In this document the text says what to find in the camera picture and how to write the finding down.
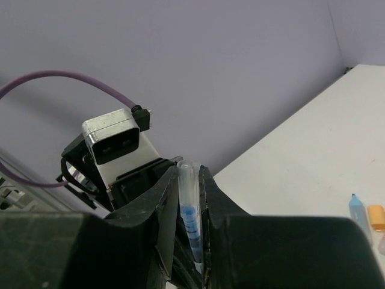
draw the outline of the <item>white table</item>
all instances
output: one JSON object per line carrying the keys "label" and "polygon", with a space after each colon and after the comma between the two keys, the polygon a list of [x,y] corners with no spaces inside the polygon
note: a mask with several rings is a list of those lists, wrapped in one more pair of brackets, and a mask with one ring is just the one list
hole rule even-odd
{"label": "white table", "polygon": [[350,217],[352,193],[385,207],[385,67],[355,67],[215,180],[250,214]]}

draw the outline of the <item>orange cap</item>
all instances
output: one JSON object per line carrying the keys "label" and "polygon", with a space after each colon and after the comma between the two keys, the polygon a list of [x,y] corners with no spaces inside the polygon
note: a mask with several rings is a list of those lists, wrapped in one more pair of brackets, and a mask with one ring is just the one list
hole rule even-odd
{"label": "orange cap", "polygon": [[369,220],[377,232],[385,232],[385,213],[380,205],[368,206]]}

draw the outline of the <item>gray wall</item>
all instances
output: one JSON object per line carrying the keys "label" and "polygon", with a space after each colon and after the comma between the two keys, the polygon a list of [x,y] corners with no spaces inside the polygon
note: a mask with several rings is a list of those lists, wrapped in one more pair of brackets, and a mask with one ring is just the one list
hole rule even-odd
{"label": "gray wall", "polygon": [[[327,0],[3,0],[0,82],[70,69],[153,109],[164,157],[215,173],[342,74]],[[0,105],[0,148],[44,179],[81,123],[121,105],[47,79]]]}
{"label": "gray wall", "polygon": [[330,1],[346,66],[385,64],[385,1]]}

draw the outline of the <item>cable connector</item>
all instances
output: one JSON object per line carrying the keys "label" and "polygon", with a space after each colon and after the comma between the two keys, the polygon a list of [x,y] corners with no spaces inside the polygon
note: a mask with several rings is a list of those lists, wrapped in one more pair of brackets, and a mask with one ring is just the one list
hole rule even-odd
{"label": "cable connector", "polygon": [[131,108],[131,114],[134,117],[140,131],[147,131],[151,127],[151,111],[143,109],[140,105]]}

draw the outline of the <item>tube with blue liquid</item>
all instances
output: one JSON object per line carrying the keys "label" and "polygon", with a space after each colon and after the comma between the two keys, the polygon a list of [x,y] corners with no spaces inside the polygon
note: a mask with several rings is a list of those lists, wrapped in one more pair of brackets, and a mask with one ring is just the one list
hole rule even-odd
{"label": "tube with blue liquid", "polygon": [[202,240],[200,230],[199,169],[193,161],[180,161],[176,165],[179,183],[180,216],[194,255],[195,267],[202,273]]}
{"label": "tube with blue liquid", "polygon": [[365,207],[355,194],[351,195],[349,210],[351,218],[361,227],[368,238],[369,243],[372,244],[371,229],[369,227],[368,218],[366,217]]}

